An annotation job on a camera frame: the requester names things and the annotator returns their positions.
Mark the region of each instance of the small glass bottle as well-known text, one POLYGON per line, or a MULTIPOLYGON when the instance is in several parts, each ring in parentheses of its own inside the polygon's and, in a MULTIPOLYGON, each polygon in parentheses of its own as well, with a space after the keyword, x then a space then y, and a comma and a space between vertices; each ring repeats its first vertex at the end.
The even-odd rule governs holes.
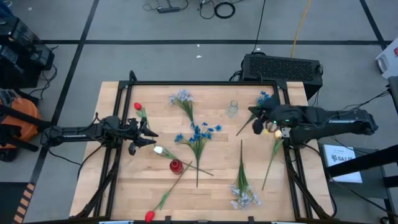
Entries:
POLYGON ((229 108, 225 111, 229 118, 233 118, 238 113, 238 102, 236 100, 231 101, 229 108))
POLYGON ((175 175, 180 175, 182 171, 184 171, 184 166, 182 165, 181 161, 179 161, 178 159, 174 159, 170 163, 170 170, 173 171, 175 175))

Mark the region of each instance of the wooden tabletop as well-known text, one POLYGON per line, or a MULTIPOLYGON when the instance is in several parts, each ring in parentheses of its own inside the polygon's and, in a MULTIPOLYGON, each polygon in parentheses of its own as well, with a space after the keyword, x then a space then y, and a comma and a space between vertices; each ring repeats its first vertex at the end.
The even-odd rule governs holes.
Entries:
MULTIPOLYGON (((99 117, 112 115, 117 92, 117 82, 103 82, 98 97, 96 111, 99 117)), ((292 221, 294 213, 288 185, 287 171, 283 150, 280 150, 272 162, 264 191, 262 181, 270 162, 275 143, 269 134, 255 135, 250 126, 239 136, 236 133, 250 117, 248 106, 256 104, 261 91, 273 94, 270 86, 133 86, 128 118, 137 118, 133 107, 140 102, 147 111, 148 121, 155 133, 158 146, 166 147, 180 160, 196 164, 191 149, 186 145, 176 144, 174 137, 182 133, 192 135, 190 120, 177 106, 169 104, 169 96, 179 89, 187 89, 194 98, 194 118, 196 124, 207 122, 209 126, 222 125, 221 132, 214 133, 203 151, 200 168, 214 176, 199 172, 199 186, 196 188, 196 170, 189 169, 175 186, 163 209, 155 211, 155 220, 164 220, 170 215, 172 220, 213 220, 245 221, 253 216, 255 221, 292 221), (229 102, 238 102, 239 112, 229 118, 225 110, 229 102), (235 210, 231 201, 236 197, 229 185, 238 175, 240 141, 243 140, 243 160, 246 177, 258 194, 262 205, 250 205, 246 210, 235 210)), ((307 105, 302 83, 288 83, 292 105, 307 105)), ((126 91, 122 96, 124 102, 126 91)), ((143 220, 147 211, 152 210, 162 196, 177 180, 178 176, 169 169, 170 161, 158 156, 154 146, 145 146, 137 150, 135 156, 128 153, 129 141, 124 142, 116 185, 112 219, 143 220)), ((317 148, 317 142, 309 145, 317 148)), ((99 146, 89 142, 85 156, 99 146)), ((308 190, 324 210, 332 214, 333 209, 321 159, 308 149, 302 149, 302 160, 308 190)), ((104 150, 97 152, 84 165, 78 180, 70 215, 76 215, 88 203, 98 188, 104 150)), ((304 215, 302 196, 298 190, 300 211, 304 215)))

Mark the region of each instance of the white paper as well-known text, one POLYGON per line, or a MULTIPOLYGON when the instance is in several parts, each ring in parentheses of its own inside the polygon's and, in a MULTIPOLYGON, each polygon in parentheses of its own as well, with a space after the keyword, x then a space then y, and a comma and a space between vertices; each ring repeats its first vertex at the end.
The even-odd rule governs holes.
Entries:
MULTIPOLYGON (((326 164, 328 167, 339 164, 350 159, 355 159, 355 153, 352 147, 350 149, 344 146, 332 146, 324 145, 326 164)), ((338 177, 333 177, 334 181, 337 182, 349 182, 349 183, 362 183, 361 173, 355 172, 352 174, 345 174, 338 177)))

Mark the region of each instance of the concrete floor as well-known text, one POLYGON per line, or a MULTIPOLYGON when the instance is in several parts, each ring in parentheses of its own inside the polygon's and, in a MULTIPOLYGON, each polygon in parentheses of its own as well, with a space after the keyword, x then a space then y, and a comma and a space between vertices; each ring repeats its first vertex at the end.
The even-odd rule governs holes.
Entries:
MULTIPOLYGON (((42 40, 79 40, 94 0, 13 0, 11 7, 42 40)), ((227 20, 204 20, 197 0, 182 12, 158 14, 141 8, 154 0, 99 0, 88 40, 253 40, 262 1, 245 0, 227 20)), ((384 40, 398 36, 398 0, 366 0, 384 40)), ((172 0, 183 6, 184 0, 172 0)), ((306 0, 267 0, 259 39, 293 40, 306 0)), ((205 16, 209 8, 203 9, 205 16)), ((377 40, 359 0, 314 0, 299 40, 377 40)), ((289 57, 291 45, 258 45, 267 55, 289 57)), ((55 50, 58 76, 44 93, 40 112, 51 120, 77 45, 61 44, 55 50)), ((139 80, 227 80, 253 45, 85 45, 58 125, 84 126, 92 120, 101 82, 127 79, 134 70, 139 80)), ((385 90, 374 59, 378 45, 298 45, 295 57, 321 61, 325 73, 319 106, 338 110, 361 103, 385 90)), ((374 115, 379 130, 372 136, 345 134, 345 145, 383 149, 396 144, 398 119, 390 96, 363 107, 374 115)), ((330 138, 321 142, 336 144, 330 138)), ((85 144, 63 144, 54 153, 81 162, 85 144)), ((12 163, 0 163, 0 181, 28 182, 39 152, 21 151, 12 163)), ((48 155, 25 222, 67 218, 76 187, 78 166, 48 155)), ((397 166, 387 166, 396 174, 397 166)), ((398 193, 392 189, 395 202, 398 193)), ((383 212, 357 199, 336 195, 337 217, 345 221, 377 223, 383 212)))

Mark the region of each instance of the red tulip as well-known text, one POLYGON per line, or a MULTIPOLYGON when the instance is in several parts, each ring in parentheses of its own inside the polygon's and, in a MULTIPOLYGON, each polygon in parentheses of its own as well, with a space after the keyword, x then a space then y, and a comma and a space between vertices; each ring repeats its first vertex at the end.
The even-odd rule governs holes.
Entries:
POLYGON ((145 222, 150 223, 155 217, 155 212, 154 211, 149 211, 145 215, 145 222))
POLYGON ((136 110, 141 110, 142 109, 142 105, 140 103, 134 103, 134 108, 136 110))

